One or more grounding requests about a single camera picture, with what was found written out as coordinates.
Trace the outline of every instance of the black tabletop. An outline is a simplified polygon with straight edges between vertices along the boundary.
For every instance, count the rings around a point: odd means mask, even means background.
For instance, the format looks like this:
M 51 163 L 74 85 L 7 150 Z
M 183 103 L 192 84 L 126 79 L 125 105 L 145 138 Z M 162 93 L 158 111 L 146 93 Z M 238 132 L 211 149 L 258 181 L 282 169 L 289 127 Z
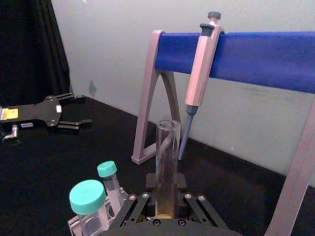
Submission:
M 63 107 L 63 119 L 91 118 L 79 135 L 51 135 L 45 128 L 22 130 L 21 143 L 0 145 L 0 235 L 70 235 L 74 216 L 68 194 L 76 183 L 99 179 L 99 163 L 114 160 L 127 193 L 145 190 L 155 159 L 131 161 L 137 117 L 87 99 Z M 154 142 L 149 123 L 148 144 Z M 179 163 L 188 190 L 204 194 L 228 227 L 244 235 L 263 235 L 271 220 L 284 176 L 189 140 Z M 315 191 L 309 188 L 292 235 L 315 235 Z

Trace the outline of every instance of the gray wall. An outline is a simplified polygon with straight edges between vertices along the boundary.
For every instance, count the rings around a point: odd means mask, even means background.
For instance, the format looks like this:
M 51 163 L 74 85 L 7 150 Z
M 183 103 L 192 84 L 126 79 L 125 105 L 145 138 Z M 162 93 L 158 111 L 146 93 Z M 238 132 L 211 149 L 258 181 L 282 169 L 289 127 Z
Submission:
M 76 94 L 137 115 L 153 30 L 199 32 L 210 10 L 229 31 L 315 30 L 314 0 L 53 0 Z M 176 74 L 182 119 L 189 75 Z M 190 136 L 286 174 L 313 95 L 210 79 Z M 159 81 L 151 121 L 169 118 Z M 311 184 L 315 186 L 315 175 Z

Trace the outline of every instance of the yellow label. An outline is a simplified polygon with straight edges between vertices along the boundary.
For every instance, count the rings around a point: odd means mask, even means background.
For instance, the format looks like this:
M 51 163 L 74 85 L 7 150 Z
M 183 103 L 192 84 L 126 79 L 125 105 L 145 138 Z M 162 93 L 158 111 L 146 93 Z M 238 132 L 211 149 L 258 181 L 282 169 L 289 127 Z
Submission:
M 4 108 L 2 120 L 16 119 L 17 117 L 19 117 L 19 110 L 18 109 Z

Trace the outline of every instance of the black curtain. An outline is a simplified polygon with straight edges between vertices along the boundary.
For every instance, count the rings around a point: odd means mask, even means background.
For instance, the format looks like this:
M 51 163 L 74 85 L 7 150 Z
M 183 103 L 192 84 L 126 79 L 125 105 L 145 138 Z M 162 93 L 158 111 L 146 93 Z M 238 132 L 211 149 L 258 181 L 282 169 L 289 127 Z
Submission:
M 69 92 L 69 68 L 49 0 L 0 1 L 0 105 Z

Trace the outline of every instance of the teal cap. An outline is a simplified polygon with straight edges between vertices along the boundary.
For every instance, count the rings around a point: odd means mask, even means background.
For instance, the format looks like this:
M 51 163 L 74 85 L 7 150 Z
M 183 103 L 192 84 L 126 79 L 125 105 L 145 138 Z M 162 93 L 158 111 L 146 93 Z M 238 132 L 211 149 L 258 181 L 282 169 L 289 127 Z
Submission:
M 104 177 L 108 177 L 116 173 L 117 167 L 115 165 L 115 162 L 106 161 L 97 166 L 97 172 L 98 172 L 98 176 L 100 176 L 101 178 L 104 178 Z
M 74 213 L 79 215 L 93 214 L 106 201 L 104 186 L 94 179 L 82 181 L 71 189 L 69 200 Z

